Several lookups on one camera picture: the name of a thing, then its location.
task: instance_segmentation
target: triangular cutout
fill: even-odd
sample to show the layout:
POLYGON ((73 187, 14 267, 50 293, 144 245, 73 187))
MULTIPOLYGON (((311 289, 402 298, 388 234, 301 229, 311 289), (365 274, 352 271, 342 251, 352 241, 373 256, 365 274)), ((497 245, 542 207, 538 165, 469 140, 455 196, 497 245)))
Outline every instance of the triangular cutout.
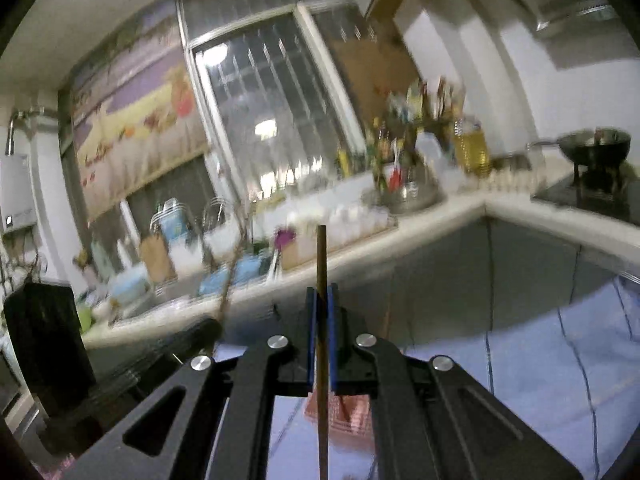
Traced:
POLYGON ((185 394, 184 388, 174 388, 167 393, 143 418, 127 430, 123 437, 124 443, 149 456, 158 456, 185 394))
POLYGON ((497 454, 507 444, 518 439, 514 428, 485 403, 478 392, 460 388, 459 393, 476 442, 485 455, 497 454))

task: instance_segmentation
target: ceiling light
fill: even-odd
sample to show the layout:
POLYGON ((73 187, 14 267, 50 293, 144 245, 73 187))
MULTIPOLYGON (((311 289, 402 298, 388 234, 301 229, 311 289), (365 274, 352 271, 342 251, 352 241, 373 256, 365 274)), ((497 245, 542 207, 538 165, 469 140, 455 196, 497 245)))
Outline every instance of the ceiling light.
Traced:
POLYGON ((260 136, 260 140, 271 139, 277 132, 276 119, 269 119, 255 125, 255 134, 260 136))
POLYGON ((226 43, 220 43, 219 45, 208 48, 202 53, 202 59, 204 64, 209 67, 215 67, 225 60, 226 54, 229 52, 229 47, 226 43))

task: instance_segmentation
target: pan handle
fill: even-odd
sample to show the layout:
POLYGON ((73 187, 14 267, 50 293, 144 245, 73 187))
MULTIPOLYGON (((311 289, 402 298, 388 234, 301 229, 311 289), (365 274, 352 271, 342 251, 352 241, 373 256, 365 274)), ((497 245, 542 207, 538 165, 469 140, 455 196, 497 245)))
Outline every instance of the pan handle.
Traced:
POLYGON ((529 150, 532 150, 533 148, 542 148, 543 146, 557 146, 557 145, 558 145, 557 139, 540 139, 540 140, 535 140, 534 142, 530 142, 525 146, 525 149, 529 151, 529 150))

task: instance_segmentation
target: purple object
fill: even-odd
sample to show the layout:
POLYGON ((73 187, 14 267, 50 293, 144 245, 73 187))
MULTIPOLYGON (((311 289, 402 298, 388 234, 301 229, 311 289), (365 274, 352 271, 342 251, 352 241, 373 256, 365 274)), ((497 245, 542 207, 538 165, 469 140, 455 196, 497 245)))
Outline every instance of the purple object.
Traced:
POLYGON ((292 229, 279 229, 276 233, 274 245, 277 250, 281 251, 296 239, 296 232, 292 229))

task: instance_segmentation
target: cooking oil bottle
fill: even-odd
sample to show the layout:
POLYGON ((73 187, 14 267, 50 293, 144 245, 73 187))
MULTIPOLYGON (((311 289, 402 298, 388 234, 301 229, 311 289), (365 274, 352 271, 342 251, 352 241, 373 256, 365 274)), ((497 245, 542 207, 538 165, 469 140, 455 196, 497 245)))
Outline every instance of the cooking oil bottle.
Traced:
POLYGON ((479 178, 488 177, 491 173, 491 159, 479 121, 473 116, 462 116, 454 120, 452 137, 460 168, 479 178))

